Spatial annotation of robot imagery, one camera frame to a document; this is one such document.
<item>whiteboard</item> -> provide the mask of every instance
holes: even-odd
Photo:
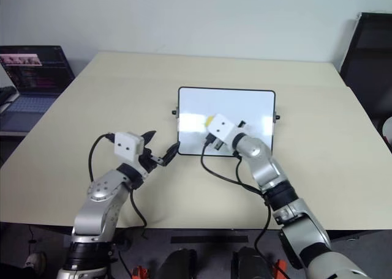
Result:
[[[275,92],[249,89],[181,87],[178,89],[178,152],[200,155],[208,134],[209,116],[222,114],[235,124],[245,121],[247,134],[260,138],[272,149]],[[205,155],[232,155],[225,145],[219,151],[216,142]]]

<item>beige table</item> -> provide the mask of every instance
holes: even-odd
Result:
[[[155,129],[149,147],[163,155],[176,141],[180,86],[275,90],[274,156],[324,227],[392,228],[392,155],[331,64],[130,53],[98,54],[1,168],[1,221],[72,225],[92,142]],[[234,160],[206,163],[234,177]],[[94,175],[117,165],[113,145],[100,143]],[[253,184],[246,166],[240,174]],[[259,228],[266,219],[260,198],[209,175],[195,156],[153,171],[135,201],[154,228]],[[119,226],[140,224],[127,201]]]

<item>silver robot arm segment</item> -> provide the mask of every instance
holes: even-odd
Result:
[[[282,246],[296,269],[304,269],[309,279],[364,279],[367,275],[340,253],[331,251],[329,237],[287,176],[260,139],[246,135],[221,114],[207,122],[207,129],[249,165],[264,200],[271,206]]]
[[[139,188],[149,173],[167,166],[177,154],[179,143],[172,145],[159,158],[145,148],[155,131],[142,136],[116,133],[108,139],[115,144],[115,154],[122,161],[117,168],[94,180],[86,201],[75,218],[71,245],[58,279],[106,278],[113,254],[119,211],[129,192]]]

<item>laptop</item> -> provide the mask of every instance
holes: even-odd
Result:
[[[2,132],[29,132],[75,79],[60,46],[0,46],[0,63],[19,92],[0,114]]]

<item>laptop keyboard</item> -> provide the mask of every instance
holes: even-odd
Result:
[[[55,100],[53,97],[19,97],[8,107],[7,111],[44,113]]]

